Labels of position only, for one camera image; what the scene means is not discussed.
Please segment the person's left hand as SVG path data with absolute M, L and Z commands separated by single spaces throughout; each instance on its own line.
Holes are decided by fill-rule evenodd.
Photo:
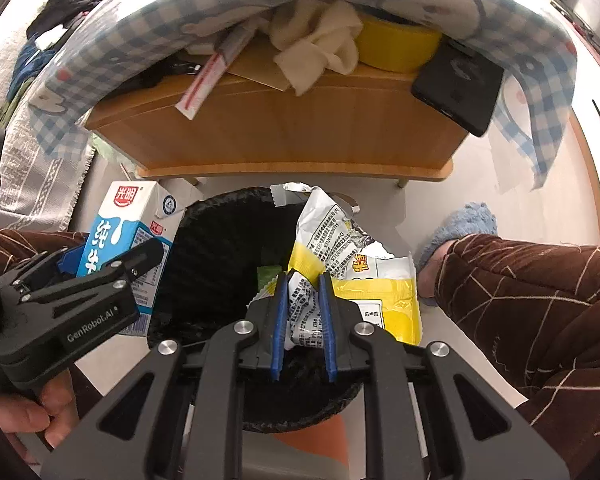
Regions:
M 35 464 L 36 460 L 17 434 L 42 432 L 45 440 L 53 448 L 57 448 L 78 426 L 79 421 L 76 395 L 68 370 L 51 379 L 43 387 L 37 401 L 19 394 L 0 394 L 0 428 L 28 464 Z

